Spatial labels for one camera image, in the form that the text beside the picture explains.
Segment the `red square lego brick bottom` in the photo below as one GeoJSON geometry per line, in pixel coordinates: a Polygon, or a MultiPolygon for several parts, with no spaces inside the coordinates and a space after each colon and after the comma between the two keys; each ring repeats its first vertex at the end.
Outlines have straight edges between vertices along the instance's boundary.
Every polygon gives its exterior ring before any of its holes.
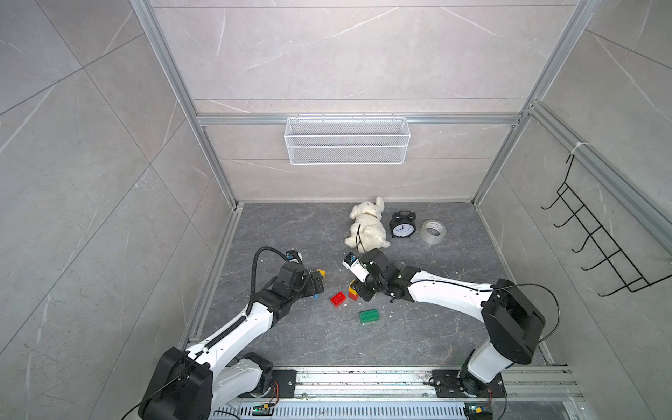
{"type": "Polygon", "coordinates": [[[330,298],[330,302],[335,308],[338,308],[344,305],[347,299],[348,297],[343,292],[338,292],[330,298]]]}

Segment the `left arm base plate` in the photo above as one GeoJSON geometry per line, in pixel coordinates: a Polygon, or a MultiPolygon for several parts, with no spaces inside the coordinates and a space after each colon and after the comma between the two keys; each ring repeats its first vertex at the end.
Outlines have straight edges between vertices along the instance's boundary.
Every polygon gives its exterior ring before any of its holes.
{"type": "Polygon", "coordinates": [[[244,398],[292,398],[297,386],[295,369],[272,369],[262,371],[254,387],[243,385],[236,388],[235,397],[244,398]]]}

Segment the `dark green long lego brick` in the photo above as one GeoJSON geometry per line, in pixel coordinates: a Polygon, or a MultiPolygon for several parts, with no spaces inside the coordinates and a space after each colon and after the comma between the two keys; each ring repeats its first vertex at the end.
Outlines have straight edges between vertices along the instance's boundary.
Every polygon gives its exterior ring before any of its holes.
{"type": "Polygon", "coordinates": [[[362,323],[362,325],[376,322],[379,319],[380,319],[380,313],[376,309],[359,312],[359,320],[360,323],[362,323]]]}

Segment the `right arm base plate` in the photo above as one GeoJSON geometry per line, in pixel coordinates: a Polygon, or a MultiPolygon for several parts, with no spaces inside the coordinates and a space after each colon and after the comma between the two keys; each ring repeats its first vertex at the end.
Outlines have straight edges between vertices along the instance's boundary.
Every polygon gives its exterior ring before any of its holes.
{"type": "Polygon", "coordinates": [[[428,381],[437,397],[500,398],[505,397],[506,389],[502,374],[497,374],[490,383],[483,383],[467,371],[458,369],[434,369],[428,381]]]}

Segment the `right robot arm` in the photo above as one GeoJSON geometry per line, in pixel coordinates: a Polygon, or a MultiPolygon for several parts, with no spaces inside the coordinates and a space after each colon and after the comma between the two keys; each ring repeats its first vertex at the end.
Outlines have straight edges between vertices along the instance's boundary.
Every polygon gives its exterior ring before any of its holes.
{"type": "Polygon", "coordinates": [[[529,365],[545,327],[545,318],[518,285],[500,279],[493,285],[435,276],[413,267],[352,264],[351,283],[369,301],[378,293],[394,300],[433,304],[466,314],[486,326],[488,338],[472,350],[458,373],[458,388],[481,397],[497,376],[515,364],[529,365]]]}

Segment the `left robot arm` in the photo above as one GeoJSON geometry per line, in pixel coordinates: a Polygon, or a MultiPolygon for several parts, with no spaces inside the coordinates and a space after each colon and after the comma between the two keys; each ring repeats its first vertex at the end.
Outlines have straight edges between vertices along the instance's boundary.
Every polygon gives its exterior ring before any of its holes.
{"type": "Polygon", "coordinates": [[[324,291],[325,273],[308,271],[296,260],[258,292],[234,320],[203,341],[180,350],[170,348],[159,359],[138,404],[142,419],[207,419],[215,404],[246,393],[265,394],[273,364],[254,353],[231,362],[250,342],[271,330],[299,299],[324,291]]]}

